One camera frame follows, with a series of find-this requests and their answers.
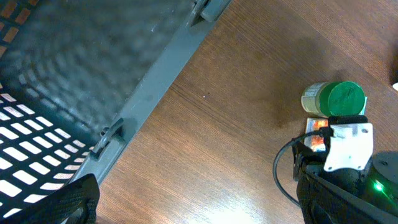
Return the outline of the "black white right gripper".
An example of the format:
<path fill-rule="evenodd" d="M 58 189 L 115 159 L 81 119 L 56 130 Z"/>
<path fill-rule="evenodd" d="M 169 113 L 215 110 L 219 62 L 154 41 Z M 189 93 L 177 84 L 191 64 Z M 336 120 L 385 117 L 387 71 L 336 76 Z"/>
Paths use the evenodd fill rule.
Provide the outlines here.
<path fill-rule="evenodd" d="M 331 116 L 292 140 L 295 181 L 314 165 L 325 178 L 336 178 L 337 170 L 364 170 L 373 154 L 373 125 L 364 115 Z"/>

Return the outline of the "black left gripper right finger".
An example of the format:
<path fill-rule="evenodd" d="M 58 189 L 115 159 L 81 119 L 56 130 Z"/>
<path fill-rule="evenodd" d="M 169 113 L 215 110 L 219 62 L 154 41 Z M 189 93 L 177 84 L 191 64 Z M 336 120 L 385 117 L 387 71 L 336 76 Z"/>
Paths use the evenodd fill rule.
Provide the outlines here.
<path fill-rule="evenodd" d="M 305 223 L 397 223 L 397 217 L 313 174 L 298 181 Z"/>

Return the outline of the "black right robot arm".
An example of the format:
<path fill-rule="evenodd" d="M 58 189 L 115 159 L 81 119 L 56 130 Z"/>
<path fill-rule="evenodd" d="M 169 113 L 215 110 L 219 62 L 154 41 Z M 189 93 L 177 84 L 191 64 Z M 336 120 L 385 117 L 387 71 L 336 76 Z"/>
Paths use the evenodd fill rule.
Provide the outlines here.
<path fill-rule="evenodd" d="M 308 223 L 397 221 L 397 153 L 373 153 L 363 115 L 332 116 L 292 140 L 298 204 Z"/>

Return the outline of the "green cup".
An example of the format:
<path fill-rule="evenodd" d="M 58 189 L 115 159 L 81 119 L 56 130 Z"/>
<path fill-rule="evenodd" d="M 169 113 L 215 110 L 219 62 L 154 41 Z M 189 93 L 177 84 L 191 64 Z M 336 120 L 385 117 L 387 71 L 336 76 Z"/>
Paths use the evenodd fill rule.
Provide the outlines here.
<path fill-rule="evenodd" d="M 350 81 L 315 83 L 301 96 L 302 108 L 319 117 L 361 115 L 366 101 L 362 87 Z"/>

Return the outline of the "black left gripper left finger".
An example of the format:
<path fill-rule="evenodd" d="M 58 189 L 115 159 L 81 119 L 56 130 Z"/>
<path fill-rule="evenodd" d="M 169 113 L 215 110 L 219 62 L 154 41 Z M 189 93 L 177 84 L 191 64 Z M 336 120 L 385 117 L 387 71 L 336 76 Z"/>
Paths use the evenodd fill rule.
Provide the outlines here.
<path fill-rule="evenodd" d="M 96 177 L 87 174 L 1 223 L 95 223 L 99 199 Z"/>

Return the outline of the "grey plastic mesh basket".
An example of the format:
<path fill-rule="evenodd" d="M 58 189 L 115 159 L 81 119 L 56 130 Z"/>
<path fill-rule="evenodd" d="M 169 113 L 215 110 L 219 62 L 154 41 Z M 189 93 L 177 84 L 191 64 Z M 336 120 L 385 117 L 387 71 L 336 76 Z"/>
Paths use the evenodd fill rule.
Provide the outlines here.
<path fill-rule="evenodd" d="M 1 0 L 1 221 L 100 187 L 218 18 L 220 0 Z"/>

